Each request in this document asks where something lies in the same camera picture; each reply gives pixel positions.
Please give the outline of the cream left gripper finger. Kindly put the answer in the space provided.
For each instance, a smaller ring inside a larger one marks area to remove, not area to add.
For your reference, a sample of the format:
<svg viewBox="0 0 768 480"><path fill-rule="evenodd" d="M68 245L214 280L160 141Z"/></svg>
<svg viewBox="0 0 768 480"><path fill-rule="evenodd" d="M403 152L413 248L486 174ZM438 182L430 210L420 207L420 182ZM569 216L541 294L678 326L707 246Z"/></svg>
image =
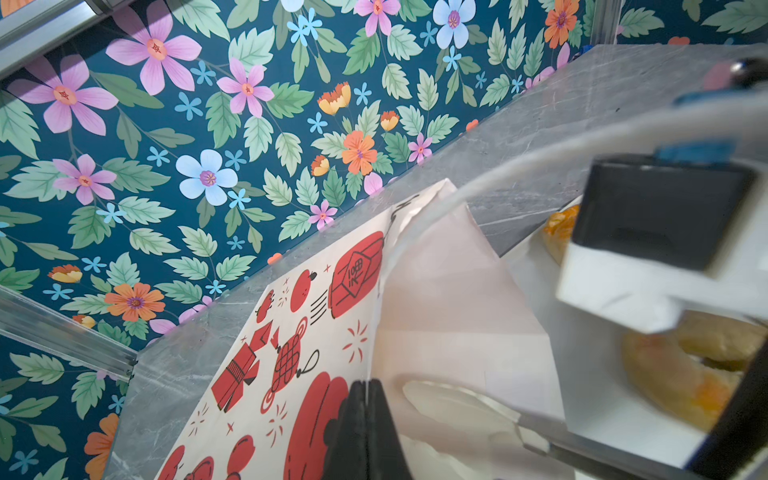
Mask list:
<svg viewBox="0 0 768 480"><path fill-rule="evenodd" d="M353 383L326 455L324 479L413 478L382 383Z"/></svg>

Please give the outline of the red white paper bag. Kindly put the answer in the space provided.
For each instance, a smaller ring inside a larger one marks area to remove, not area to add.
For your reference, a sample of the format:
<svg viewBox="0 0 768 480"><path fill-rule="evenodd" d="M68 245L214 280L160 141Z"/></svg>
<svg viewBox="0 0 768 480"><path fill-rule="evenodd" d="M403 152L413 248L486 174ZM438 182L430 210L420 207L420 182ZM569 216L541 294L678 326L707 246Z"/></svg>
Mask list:
<svg viewBox="0 0 768 480"><path fill-rule="evenodd" d="M160 479L318 479L355 382L376 379L416 479L570 479L505 418L439 406L429 383L564 416L550 339L459 206L392 271L443 180L270 283L157 471Z"/></svg>

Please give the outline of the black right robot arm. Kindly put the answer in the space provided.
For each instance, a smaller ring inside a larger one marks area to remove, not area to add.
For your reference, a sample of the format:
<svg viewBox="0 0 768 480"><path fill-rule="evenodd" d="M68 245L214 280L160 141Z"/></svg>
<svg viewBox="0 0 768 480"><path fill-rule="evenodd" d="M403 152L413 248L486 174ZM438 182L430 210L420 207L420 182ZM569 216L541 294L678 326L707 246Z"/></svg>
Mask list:
<svg viewBox="0 0 768 480"><path fill-rule="evenodd" d="M767 347L762 346L718 423L684 468L570 432L547 416L518 412L467 388L409 381L403 394L421 415L489 438L509 434L535 454L596 479L765 479Z"/></svg>

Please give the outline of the golden croissant fake bread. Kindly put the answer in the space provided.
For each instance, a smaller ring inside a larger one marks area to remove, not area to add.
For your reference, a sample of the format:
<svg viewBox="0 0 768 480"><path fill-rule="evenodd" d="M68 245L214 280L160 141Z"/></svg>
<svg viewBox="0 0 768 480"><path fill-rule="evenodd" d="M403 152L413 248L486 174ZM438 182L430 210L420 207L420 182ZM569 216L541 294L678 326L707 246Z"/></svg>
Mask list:
<svg viewBox="0 0 768 480"><path fill-rule="evenodd" d="M561 265L579 214L578 204L549 217L541 231L542 241L553 260Z"/></svg>

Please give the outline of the orange round fake bread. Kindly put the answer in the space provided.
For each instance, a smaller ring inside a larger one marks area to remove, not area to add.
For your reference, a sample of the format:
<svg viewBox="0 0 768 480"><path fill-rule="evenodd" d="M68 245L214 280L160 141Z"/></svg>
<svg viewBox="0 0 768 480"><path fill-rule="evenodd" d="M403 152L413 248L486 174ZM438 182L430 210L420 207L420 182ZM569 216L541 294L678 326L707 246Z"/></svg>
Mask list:
<svg viewBox="0 0 768 480"><path fill-rule="evenodd" d="M622 361L633 385L658 408L708 432L766 339L764 326L686 311L670 331L626 333Z"/></svg>

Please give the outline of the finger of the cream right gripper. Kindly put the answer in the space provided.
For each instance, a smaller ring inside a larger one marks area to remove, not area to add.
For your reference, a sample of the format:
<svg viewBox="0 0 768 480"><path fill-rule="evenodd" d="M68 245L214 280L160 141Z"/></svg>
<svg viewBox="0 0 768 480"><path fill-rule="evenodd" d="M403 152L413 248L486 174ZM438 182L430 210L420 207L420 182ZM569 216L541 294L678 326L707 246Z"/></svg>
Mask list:
<svg viewBox="0 0 768 480"><path fill-rule="evenodd" d="M550 442L520 425L525 416L484 394L464 387L414 380L402 387L405 398L423 416L456 430L487 437L513 434L523 447L547 455Z"/></svg>

